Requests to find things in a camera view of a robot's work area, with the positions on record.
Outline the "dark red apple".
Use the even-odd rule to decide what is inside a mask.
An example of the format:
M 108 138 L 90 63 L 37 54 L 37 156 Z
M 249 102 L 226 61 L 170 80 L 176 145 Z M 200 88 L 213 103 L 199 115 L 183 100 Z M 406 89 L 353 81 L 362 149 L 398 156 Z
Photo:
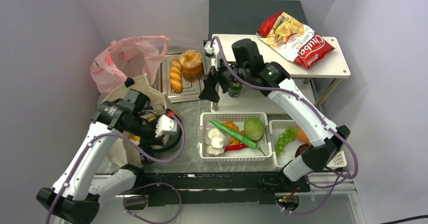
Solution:
M 300 145 L 297 148 L 296 152 L 295 152 L 295 157 L 300 156 L 302 153 L 304 153 L 305 151 L 307 151 L 310 147 L 311 147 L 310 144 L 302 144 L 302 145 Z

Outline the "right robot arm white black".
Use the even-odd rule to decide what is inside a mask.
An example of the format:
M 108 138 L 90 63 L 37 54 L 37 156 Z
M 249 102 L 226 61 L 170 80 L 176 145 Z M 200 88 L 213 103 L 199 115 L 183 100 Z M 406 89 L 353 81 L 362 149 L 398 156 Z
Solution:
M 226 92 L 231 80 L 258 90 L 281 107 L 306 134 L 311 147 L 293 158 L 280 170 L 279 187 L 291 191 L 298 180 L 312 172 L 322 171 L 343 145 L 350 130 L 337 126 L 325 117 L 301 93 L 290 74 L 277 62 L 266 63 L 255 41 L 244 38 L 233 43 L 235 61 L 226 59 L 218 36 L 204 45 L 204 55 L 211 59 L 208 73 L 203 77 L 204 89 L 200 99 L 219 102 L 216 89 Z

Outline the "orange breaded food piece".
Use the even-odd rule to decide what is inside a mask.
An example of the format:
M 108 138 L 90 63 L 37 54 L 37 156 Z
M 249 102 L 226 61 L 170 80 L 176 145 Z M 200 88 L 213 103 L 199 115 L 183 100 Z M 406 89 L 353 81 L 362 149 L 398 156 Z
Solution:
M 187 50 L 180 55 L 179 61 L 185 74 L 194 75 L 203 69 L 203 57 L 199 51 Z

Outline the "clear dumplings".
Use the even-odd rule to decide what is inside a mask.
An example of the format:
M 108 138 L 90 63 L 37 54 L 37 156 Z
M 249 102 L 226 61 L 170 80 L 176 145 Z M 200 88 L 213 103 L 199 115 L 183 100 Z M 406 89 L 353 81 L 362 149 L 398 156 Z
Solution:
M 228 138 L 217 128 L 205 129 L 203 142 L 207 145 L 206 153 L 214 157 L 222 155 L 229 145 Z

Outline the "pink plastic grocery bag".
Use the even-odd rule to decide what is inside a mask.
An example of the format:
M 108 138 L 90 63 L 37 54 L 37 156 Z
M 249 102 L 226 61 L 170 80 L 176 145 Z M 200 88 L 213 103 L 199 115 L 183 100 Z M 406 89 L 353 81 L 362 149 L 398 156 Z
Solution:
M 168 53 L 169 38 L 134 36 L 112 41 L 97 55 L 90 66 L 90 75 L 99 93 L 110 93 L 128 78 L 146 75 L 150 85 Z

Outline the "beige canvas tote bag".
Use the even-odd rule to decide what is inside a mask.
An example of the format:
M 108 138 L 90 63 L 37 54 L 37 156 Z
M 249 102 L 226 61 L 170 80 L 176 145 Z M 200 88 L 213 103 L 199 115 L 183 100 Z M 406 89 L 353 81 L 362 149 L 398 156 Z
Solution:
M 144 76 L 128 78 L 123 84 L 101 100 L 94 119 L 108 128 L 122 134 L 114 141 L 107 157 L 117 165 L 132 164 L 142 167 L 153 162 L 161 162 L 159 153 L 167 152 L 178 145 L 184 136 L 181 119 L 172 110 L 166 95 L 149 86 Z M 140 137 L 133 135 L 128 126 L 130 116 L 145 118 L 166 115 L 178 124 L 176 135 L 165 135 L 162 147 L 142 147 Z

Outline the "green cabbage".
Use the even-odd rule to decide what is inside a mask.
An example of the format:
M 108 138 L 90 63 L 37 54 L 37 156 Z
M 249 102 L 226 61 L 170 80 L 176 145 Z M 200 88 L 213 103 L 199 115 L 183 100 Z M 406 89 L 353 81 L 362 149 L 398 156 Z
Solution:
M 248 138 L 257 141 L 265 134 L 265 126 L 263 122 L 257 118 L 248 118 L 244 122 L 244 132 Z

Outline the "green grapes bunch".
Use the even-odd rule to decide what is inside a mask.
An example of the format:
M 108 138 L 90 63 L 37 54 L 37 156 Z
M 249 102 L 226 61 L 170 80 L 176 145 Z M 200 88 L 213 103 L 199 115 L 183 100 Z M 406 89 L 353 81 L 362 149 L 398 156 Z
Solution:
M 275 144 L 276 157 L 279 157 L 283 152 L 284 148 L 291 142 L 296 140 L 297 130 L 292 127 L 287 127 L 286 130 L 281 133 Z

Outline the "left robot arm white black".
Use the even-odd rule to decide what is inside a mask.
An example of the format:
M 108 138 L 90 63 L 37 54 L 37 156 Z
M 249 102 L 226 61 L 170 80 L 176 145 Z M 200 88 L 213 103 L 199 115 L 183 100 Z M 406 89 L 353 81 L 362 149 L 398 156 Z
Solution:
M 45 223 L 50 223 L 53 215 L 71 223 L 91 223 L 107 200 L 127 190 L 137 194 L 144 189 L 144 171 L 132 164 L 124 165 L 100 185 L 93 187 L 91 183 L 117 140 L 128 141 L 144 154 L 124 132 L 148 141 L 177 133 L 177 122 L 167 114 L 151 122 L 143 118 L 148 100 L 144 93 L 129 89 L 122 98 L 103 101 L 96 107 L 84 141 L 67 169 L 50 188 L 37 193 L 36 199 L 48 211 Z

